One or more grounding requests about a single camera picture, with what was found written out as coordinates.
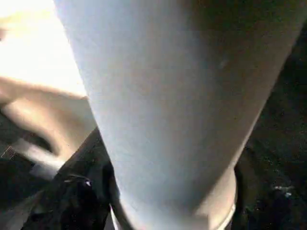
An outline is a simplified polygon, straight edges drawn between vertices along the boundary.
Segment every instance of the black fabric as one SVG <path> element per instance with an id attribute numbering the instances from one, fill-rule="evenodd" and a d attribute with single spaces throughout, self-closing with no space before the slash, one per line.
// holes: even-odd
<path id="1" fill-rule="evenodd" d="M 95 130 L 42 193 L 23 230 L 103 229 L 110 209 L 105 168 L 112 167 Z"/>

